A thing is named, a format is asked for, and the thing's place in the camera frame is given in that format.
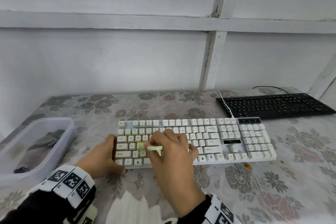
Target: black keyboard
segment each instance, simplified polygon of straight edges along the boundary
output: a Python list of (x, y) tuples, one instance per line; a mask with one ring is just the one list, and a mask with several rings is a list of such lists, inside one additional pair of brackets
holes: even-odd
[[(231, 117), (221, 98), (217, 102)], [(281, 119), (299, 116), (334, 114), (335, 110), (305, 93), (224, 98), (235, 118), (260, 117)]]

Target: hand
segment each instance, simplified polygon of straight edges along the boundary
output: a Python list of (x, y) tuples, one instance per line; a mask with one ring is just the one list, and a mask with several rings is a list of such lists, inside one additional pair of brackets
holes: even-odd
[(108, 135), (104, 142), (96, 145), (87, 155), (79, 160), (75, 166), (86, 171), (92, 179), (104, 176), (108, 172), (116, 174), (126, 173), (126, 169), (112, 160), (115, 135)]
[(163, 147), (162, 156), (157, 151), (147, 151), (155, 178), (174, 211), (183, 217), (205, 200), (204, 193), (196, 185), (193, 171), (198, 150), (189, 144), (189, 153), (187, 136), (175, 135), (171, 129), (163, 133), (154, 132), (144, 147), (147, 149), (156, 143)]

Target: plastic container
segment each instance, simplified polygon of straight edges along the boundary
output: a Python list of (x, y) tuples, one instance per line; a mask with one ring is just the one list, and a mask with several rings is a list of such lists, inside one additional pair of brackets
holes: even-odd
[[(44, 160), (31, 171), (14, 174), (13, 171), (24, 157), (26, 150), (39, 138), (57, 129), (65, 132)], [(32, 122), (0, 151), (0, 185), (40, 182), (56, 168), (76, 135), (74, 121), (71, 118), (42, 118)]]

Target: floral tablecloth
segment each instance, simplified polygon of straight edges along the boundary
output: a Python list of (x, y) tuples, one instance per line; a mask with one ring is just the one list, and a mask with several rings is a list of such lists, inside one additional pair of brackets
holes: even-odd
[[(298, 92), (292, 87), (290, 93)], [(281, 90), (223, 90), (223, 97), (283, 94)], [(165, 92), (51, 97), (2, 143), (6, 145), (33, 120), (71, 117), (78, 136), (61, 164), (74, 164), (110, 133), (118, 120), (160, 120), (225, 117), (218, 93)], [(276, 161), (195, 166), (198, 186), (215, 193), (243, 224), (336, 223), (336, 116), (264, 120), (278, 154)], [(95, 223), (105, 223), (112, 202), (128, 190), (160, 205), (162, 218), (175, 217), (151, 169), (108, 174), (96, 180)], [(30, 187), (0, 188), (0, 216), (17, 207)]]

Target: white cable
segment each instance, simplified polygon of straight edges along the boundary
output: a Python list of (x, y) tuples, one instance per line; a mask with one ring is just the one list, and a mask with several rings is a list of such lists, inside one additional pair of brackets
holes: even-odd
[(222, 98), (222, 100), (223, 100), (223, 103), (226, 105), (226, 107), (229, 109), (229, 111), (230, 111), (230, 113), (231, 113), (231, 118), (234, 118), (234, 116), (233, 116), (233, 114), (232, 114), (232, 112), (231, 112), (231, 109), (230, 109), (230, 107), (228, 107), (228, 105), (225, 103), (225, 101), (224, 101), (224, 99), (223, 99), (223, 97), (222, 97), (222, 94), (221, 94), (221, 92), (219, 91), (219, 90), (217, 90), (218, 91), (218, 93), (220, 94), (220, 97)]

